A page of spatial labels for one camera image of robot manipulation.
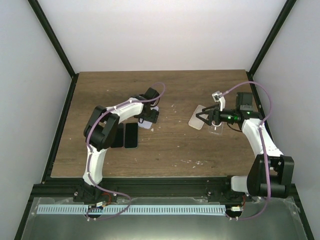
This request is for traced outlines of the clear phone case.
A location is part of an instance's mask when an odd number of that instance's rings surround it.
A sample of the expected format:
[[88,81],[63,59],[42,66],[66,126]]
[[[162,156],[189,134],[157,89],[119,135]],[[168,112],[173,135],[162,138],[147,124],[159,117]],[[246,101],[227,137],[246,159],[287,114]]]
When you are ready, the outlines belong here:
[[214,135],[221,135],[223,133],[224,124],[220,123],[219,125],[210,125],[208,127],[208,132]]

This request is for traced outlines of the pink phone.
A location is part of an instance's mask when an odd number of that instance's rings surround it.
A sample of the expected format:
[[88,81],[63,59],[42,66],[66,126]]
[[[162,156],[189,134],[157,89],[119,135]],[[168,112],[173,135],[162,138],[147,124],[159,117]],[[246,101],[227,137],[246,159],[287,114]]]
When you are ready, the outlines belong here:
[[115,139],[111,145],[111,148],[123,148],[124,147],[124,131],[125,127],[123,123],[117,126]]

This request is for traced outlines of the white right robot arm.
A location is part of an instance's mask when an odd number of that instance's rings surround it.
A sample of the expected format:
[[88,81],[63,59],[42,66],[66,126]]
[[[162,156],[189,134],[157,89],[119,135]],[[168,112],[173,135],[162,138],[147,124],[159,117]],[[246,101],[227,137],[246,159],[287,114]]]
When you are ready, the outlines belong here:
[[282,198],[289,196],[294,160],[285,156],[268,134],[262,115],[254,110],[253,94],[238,92],[235,108],[225,108],[225,98],[220,91],[212,94],[215,104],[210,107],[198,106],[189,125],[201,129],[203,124],[215,129],[223,124],[237,124],[246,136],[255,160],[247,176],[232,176],[230,184],[222,188],[223,198],[229,202],[241,193],[255,197]]

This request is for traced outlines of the lilac phone case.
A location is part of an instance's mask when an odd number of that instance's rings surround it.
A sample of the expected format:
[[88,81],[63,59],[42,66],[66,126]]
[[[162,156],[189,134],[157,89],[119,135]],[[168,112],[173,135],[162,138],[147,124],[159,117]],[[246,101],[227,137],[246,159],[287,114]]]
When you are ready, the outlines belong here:
[[[158,106],[152,107],[151,110],[158,110],[159,111],[159,107]],[[137,124],[138,124],[138,127],[148,130],[151,128],[152,124],[156,124],[156,123],[144,121],[144,118],[139,118]]]

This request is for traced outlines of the teal phone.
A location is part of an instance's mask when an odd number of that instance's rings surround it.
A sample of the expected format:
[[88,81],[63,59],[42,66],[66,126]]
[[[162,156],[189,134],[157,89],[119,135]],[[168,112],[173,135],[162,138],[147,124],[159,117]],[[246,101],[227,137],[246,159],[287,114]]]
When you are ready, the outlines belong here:
[[138,124],[126,123],[124,132],[124,147],[134,149],[138,147]]

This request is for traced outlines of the beige phone case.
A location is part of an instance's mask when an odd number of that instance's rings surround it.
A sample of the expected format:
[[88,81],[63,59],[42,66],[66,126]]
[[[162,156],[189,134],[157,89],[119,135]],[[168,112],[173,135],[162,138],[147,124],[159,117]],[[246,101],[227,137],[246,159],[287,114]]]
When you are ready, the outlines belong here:
[[191,127],[191,128],[194,128],[196,130],[201,130],[203,125],[205,124],[205,122],[201,119],[199,119],[196,114],[198,113],[201,113],[203,111],[203,109],[205,108],[205,106],[203,105],[198,105],[195,109],[195,111],[193,112],[189,122],[188,122],[188,125]]

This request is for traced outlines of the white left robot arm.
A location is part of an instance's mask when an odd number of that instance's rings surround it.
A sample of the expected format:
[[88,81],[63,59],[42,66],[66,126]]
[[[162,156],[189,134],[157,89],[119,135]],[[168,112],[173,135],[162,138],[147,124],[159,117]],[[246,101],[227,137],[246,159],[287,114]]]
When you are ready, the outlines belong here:
[[162,92],[159,93],[151,86],[146,93],[134,95],[117,105],[95,107],[83,131],[87,158],[82,179],[88,185],[84,195],[89,201],[97,202],[102,196],[102,191],[115,196],[129,197],[125,193],[99,186],[103,180],[102,170],[106,153],[116,138],[118,125],[129,118],[140,117],[151,111],[153,104],[163,96],[165,90],[166,87],[163,86]]

